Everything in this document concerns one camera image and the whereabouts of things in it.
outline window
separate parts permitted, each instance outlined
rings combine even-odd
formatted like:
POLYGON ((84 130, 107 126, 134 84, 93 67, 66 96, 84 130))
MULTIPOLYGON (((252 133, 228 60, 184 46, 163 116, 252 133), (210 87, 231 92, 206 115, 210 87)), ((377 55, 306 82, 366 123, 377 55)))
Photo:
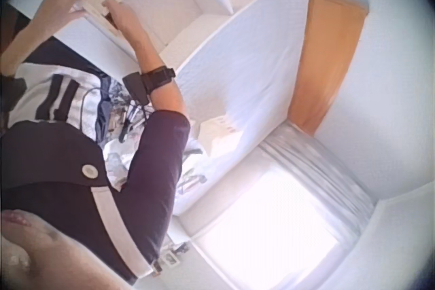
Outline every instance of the window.
POLYGON ((197 244, 243 290, 280 288, 306 275, 337 245, 292 176, 266 173, 197 244))

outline white button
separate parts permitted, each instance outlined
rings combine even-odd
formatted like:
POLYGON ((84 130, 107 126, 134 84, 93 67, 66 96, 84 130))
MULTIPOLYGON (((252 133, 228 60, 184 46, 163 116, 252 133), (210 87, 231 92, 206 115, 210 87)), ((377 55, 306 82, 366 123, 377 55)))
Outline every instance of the white button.
POLYGON ((85 175, 85 177, 88 177, 89 179, 95 179, 98 177, 97 168, 95 168, 90 164, 85 164, 82 168, 82 172, 85 175))

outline forearm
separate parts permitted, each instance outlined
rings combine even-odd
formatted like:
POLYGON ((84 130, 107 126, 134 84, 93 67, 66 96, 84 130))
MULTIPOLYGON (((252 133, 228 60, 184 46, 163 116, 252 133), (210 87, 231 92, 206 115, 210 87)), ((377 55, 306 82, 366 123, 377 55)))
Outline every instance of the forearm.
POLYGON ((1 55, 1 74, 13 76, 26 58, 42 43, 45 39, 38 31, 33 29, 30 23, 21 30, 1 55))
MULTIPOLYGON (((140 41, 133 44, 136 57, 141 67, 142 73, 148 73, 158 67, 164 66, 163 60, 158 55, 156 48, 152 45, 146 33, 140 41)), ((155 110, 169 110, 179 112, 186 117, 186 105, 177 84, 172 81, 154 90, 150 95, 150 100, 155 110)))

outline white bookshelf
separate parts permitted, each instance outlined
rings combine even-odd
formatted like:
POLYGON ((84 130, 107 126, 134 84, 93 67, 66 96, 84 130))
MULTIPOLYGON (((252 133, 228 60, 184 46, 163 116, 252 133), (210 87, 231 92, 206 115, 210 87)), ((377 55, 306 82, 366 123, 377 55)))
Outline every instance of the white bookshelf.
MULTIPOLYGON (((113 78, 122 81, 132 72, 132 67, 137 67, 137 59, 121 33, 105 19, 107 10, 101 5, 102 1, 86 0, 78 4, 88 12, 87 17, 80 19, 80 23, 70 24, 56 36, 113 78), (122 58, 122 62, 114 66, 102 64, 105 60, 111 62, 108 57, 122 58)), ((180 73, 211 38, 256 0, 119 1, 134 9, 162 59, 180 73)), ((32 18, 41 0, 12 0, 11 3, 32 18)))

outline sheer curtain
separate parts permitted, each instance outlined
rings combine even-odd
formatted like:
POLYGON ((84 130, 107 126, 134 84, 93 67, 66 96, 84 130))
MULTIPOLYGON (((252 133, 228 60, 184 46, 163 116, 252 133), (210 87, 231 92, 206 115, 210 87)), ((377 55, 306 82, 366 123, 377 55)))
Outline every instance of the sheer curtain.
POLYGON ((194 242, 235 289, 310 289, 358 241, 376 199, 289 123, 254 151, 267 169, 194 242))
POLYGON ((260 149, 309 190, 325 228, 343 246, 352 247, 377 202, 353 173, 320 142, 288 122, 267 136, 260 149))

